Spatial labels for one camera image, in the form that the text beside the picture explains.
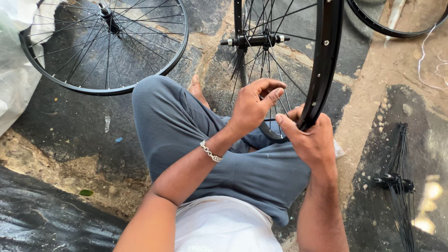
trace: knee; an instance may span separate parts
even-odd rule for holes
[[[173,96],[179,92],[182,87],[168,77],[152,75],[139,81],[132,93],[132,103],[141,103],[144,101],[154,101],[166,96]]]

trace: white shirt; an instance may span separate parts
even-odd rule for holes
[[[282,252],[272,218],[251,204],[209,196],[182,204],[176,213],[176,252]]]

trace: hand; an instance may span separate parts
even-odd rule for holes
[[[263,122],[269,108],[283,95],[286,84],[274,79],[259,79],[243,87],[235,102],[232,117],[227,123],[239,138]]]
[[[276,114],[276,121],[293,144],[297,156],[310,167],[312,177],[337,181],[332,122],[321,113],[311,128],[305,132],[299,130],[294,121],[301,116],[304,105],[288,112],[289,118]]]

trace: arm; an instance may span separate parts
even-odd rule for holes
[[[285,87],[280,81],[260,79],[242,88],[232,118],[206,142],[213,155],[223,156],[233,143],[258,127]],[[177,208],[215,165],[202,147],[197,147],[169,166],[145,195],[114,251],[174,251]]]
[[[310,167],[310,183],[297,218],[297,242],[304,252],[347,252],[342,214],[339,209],[337,168],[330,118],[322,113],[306,132],[296,123],[302,107],[290,118],[277,114],[276,120],[293,144],[297,155]]]

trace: fingernail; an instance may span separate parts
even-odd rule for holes
[[[276,92],[277,98],[280,98],[280,96],[282,95],[282,94],[280,94],[281,92],[282,92],[282,88],[278,88],[278,90]]]
[[[276,114],[276,121],[278,124],[281,124],[281,122],[283,121],[283,115],[282,114]]]

